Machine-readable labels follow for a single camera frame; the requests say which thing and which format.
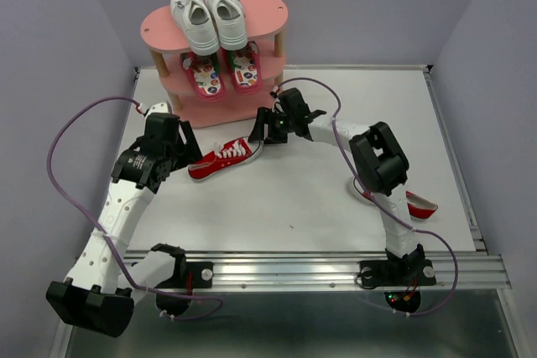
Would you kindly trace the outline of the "red canvas sneaker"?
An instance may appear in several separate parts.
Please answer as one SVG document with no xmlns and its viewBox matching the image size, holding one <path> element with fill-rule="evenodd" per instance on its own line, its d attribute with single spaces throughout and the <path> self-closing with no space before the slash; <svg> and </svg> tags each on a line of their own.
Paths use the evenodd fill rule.
<svg viewBox="0 0 537 358">
<path fill-rule="evenodd" d="M 347 182 L 347 191 L 350 195 L 365 205 L 374 205 L 370 198 L 364 193 L 359 183 L 355 179 Z M 438 210 L 438 205 L 434 204 L 410 191 L 406 191 L 406 200 L 409 214 L 416 220 L 427 220 Z"/>
<path fill-rule="evenodd" d="M 262 151 L 261 142 L 251 143 L 248 137 L 238 137 L 217 144 L 201 161 L 188 167 L 188 175 L 194 181 L 203 181 L 224 170 L 251 163 Z"/>
</svg>

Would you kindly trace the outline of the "pink patterned flip-flop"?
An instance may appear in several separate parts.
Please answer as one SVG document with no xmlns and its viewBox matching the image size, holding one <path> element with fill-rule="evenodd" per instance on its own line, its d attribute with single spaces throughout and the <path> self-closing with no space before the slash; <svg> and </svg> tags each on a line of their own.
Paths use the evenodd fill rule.
<svg viewBox="0 0 537 358">
<path fill-rule="evenodd" d="M 232 87 L 236 93 L 253 94 L 263 86 L 259 54 L 259 47 L 254 41 L 249 41 L 242 49 L 223 51 Z"/>
<path fill-rule="evenodd" d="M 195 95 L 202 101 L 219 101 L 226 95 L 217 53 L 207 56 L 183 53 L 180 65 Z"/>
</svg>

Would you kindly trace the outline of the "white sneaker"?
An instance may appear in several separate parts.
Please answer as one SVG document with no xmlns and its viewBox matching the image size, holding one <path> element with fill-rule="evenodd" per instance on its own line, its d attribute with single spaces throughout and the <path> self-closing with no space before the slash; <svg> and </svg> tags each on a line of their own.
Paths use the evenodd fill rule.
<svg viewBox="0 0 537 358">
<path fill-rule="evenodd" d="M 223 49 L 234 51 L 248 44 L 246 16 L 240 0 L 205 0 Z"/>
<path fill-rule="evenodd" d="M 208 56 L 220 49 L 210 12 L 203 0 L 170 0 L 170 13 L 192 52 Z"/>
</svg>

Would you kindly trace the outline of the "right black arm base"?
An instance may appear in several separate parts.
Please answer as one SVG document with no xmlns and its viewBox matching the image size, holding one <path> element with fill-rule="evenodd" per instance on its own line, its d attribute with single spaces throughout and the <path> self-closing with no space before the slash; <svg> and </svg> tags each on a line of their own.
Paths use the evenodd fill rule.
<svg viewBox="0 0 537 358">
<path fill-rule="evenodd" d="M 403 257 L 396 257 L 388 250 L 386 256 L 383 260 L 360 261 L 354 283 L 364 290 L 386 288 L 384 297 L 391 309 L 416 314 L 421 304 L 419 288 L 436 285 L 431 260 L 425 258 L 420 244 Z"/>
</svg>

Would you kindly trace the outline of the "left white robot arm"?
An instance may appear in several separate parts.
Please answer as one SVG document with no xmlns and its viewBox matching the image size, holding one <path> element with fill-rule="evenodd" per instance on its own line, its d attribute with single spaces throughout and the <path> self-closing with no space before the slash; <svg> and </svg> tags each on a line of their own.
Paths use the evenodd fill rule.
<svg viewBox="0 0 537 358">
<path fill-rule="evenodd" d="M 185 252 L 178 246 L 152 247 L 129 276 L 120 264 L 160 185 L 174 171 L 199 160 L 201 151 L 190 124 L 163 104 L 151 107 L 143 135 L 114 165 L 97 228 L 65 279 L 51 282 L 47 289 L 45 298 L 64 323 L 118 337 L 144 291 L 162 282 L 188 282 Z"/>
</svg>

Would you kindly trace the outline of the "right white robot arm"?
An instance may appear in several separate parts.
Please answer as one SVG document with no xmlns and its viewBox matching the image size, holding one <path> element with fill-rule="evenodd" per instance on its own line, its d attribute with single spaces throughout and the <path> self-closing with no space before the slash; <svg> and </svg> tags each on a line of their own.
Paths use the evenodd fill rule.
<svg viewBox="0 0 537 358">
<path fill-rule="evenodd" d="M 351 124 L 312 111 L 300 91 L 291 88 L 273 93 L 274 106 L 260 107 L 248 141 L 281 144 L 290 133 L 312 142 L 340 149 L 344 158 L 352 157 L 352 174 L 369 193 L 369 200 L 380 209 L 386 240 L 386 273 L 396 283 L 404 283 L 416 273 L 416 262 L 425 257 L 423 247 L 408 223 L 409 207 L 405 184 L 409 161 L 388 124 L 370 127 Z"/>
</svg>

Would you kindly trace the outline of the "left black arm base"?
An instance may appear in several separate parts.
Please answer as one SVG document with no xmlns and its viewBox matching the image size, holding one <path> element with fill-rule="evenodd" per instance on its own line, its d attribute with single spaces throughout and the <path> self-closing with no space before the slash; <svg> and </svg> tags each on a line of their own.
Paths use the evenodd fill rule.
<svg viewBox="0 0 537 358">
<path fill-rule="evenodd" d="M 164 243 L 158 243 L 150 251 L 165 254 L 173 260 L 171 274 L 165 276 L 164 280 L 156 285 L 156 288 L 180 288 L 192 295 L 195 288 L 208 289 L 212 287 L 213 262 L 187 262 L 185 251 L 182 248 Z M 161 312 L 180 319 L 186 319 L 187 309 L 193 306 L 191 299 L 164 295 L 157 295 L 155 303 Z"/>
</svg>

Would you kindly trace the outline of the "pink three-tier shoe shelf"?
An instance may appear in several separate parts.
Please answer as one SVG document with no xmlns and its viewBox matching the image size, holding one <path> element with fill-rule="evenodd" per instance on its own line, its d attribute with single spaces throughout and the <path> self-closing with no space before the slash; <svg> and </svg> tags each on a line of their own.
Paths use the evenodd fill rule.
<svg viewBox="0 0 537 358">
<path fill-rule="evenodd" d="M 149 48 L 159 80 L 167 91 L 173 111 L 202 128 L 254 118 L 260 106 L 271 106 L 269 92 L 283 80 L 286 64 L 285 26 L 288 8 L 283 0 L 240 0 L 246 12 L 248 38 L 260 52 L 263 86 L 241 95 L 234 91 L 222 54 L 218 55 L 226 93 L 217 101 L 203 101 L 195 94 L 180 66 L 180 55 L 188 52 L 186 37 L 172 19 L 168 6 L 158 8 L 142 22 L 140 34 Z"/>
</svg>

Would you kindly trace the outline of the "aluminium front rail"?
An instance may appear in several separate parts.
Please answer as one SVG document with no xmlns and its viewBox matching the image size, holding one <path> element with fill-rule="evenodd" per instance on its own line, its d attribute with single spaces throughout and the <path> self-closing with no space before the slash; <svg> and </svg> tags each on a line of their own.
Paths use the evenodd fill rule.
<svg viewBox="0 0 537 358">
<path fill-rule="evenodd" d="M 380 252 L 187 252 L 188 262 L 212 262 L 210 293 L 358 291 L 359 262 Z M 500 256 L 463 252 L 457 256 L 458 290 L 510 289 Z"/>
</svg>

